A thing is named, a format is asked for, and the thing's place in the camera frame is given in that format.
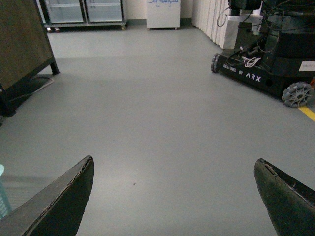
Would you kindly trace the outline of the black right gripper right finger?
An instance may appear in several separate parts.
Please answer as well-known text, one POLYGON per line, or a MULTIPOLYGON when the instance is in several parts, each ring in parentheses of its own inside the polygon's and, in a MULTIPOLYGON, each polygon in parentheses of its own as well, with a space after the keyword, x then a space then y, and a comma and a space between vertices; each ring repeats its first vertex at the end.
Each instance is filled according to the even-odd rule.
POLYGON ((260 158, 254 165, 260 197, 279 236, 315 234, 315 191, 260 158))

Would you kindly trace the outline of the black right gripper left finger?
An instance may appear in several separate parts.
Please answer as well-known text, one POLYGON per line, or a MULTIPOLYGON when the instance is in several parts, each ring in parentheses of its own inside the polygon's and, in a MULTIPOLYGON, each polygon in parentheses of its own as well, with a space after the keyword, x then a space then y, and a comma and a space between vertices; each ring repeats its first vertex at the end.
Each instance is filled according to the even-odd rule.
POLYGON ((2 236, 74 236, 80 227, 94 178, 86 156, 0 221, 2 236))

